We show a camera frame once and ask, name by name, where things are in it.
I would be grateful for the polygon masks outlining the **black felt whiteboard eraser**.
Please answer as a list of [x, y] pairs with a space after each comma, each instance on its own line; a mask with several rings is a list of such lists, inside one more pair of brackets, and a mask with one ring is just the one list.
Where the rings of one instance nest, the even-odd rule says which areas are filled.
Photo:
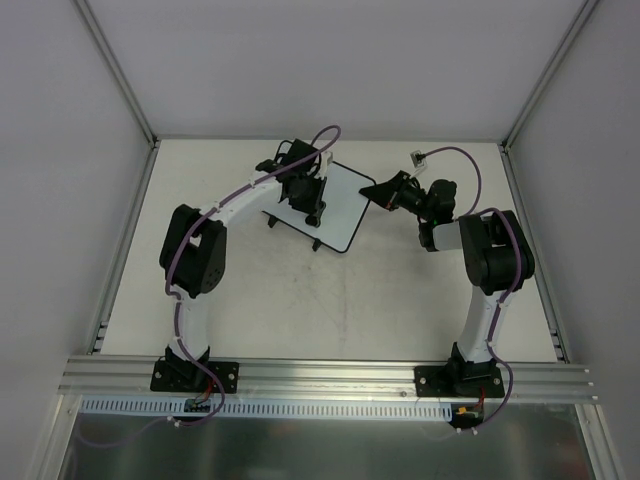
[[305, 218], [305, 223], [313, 228], [318, 228], [321, 225], [321, 217], [316, 215], [309, 215]]

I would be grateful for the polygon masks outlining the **white whiteboard black frame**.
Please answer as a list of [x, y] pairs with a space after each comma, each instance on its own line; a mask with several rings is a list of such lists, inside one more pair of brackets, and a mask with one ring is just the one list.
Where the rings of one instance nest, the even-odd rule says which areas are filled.
[[305, 215], [291, 209], [286, 202], [268, 204], [263, 213], [269, 218], [270, 228], [281, 223], [311, 238], [314, 252], [325, 247], [344, 254], [349, 250], [370, 203], [360, 190], [375, 185], [373, 178], [334, 162], [328, 167], [322, 196], [325, 209], [318, 227], [307, 224]]

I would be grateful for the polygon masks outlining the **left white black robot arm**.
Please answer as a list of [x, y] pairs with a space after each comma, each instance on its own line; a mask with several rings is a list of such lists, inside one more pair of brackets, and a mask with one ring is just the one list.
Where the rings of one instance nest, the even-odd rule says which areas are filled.
[[329, 166], [327, 145], [318, 148], [296, 139], [287, 151], [260, 162], [246, 184], [209, 207], [182, 204], [174, 210], [159, 263], [165, 293], [173, 298], [173, 338], [165, 360], [174, 378], [188, 390], [208, 381], [210, 346], [207, 317], [201, 299], [220, 283], [226, 268], [228, 230], [243, 214], [253, 214], [274, 202], [302, 216], [306, 225], [321, 226]]

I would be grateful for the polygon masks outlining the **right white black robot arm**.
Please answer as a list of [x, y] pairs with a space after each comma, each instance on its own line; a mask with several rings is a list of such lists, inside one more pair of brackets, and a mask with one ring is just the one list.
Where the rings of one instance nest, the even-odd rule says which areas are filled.
[[508, 385], [496, 343], [512, 296], [535, 273], [535, 260], [511, 210], [487, 209], [454, 217], [457, 184], [438, 179], [429, 189], [404, 171], [360, 194], [387, 211], [404, 209], [418, 219], [419, 241], [429, 252], [462, 253], [472, 285], [463, 331], [446, 363], [414, 368], [416, 395], [503, 398]]

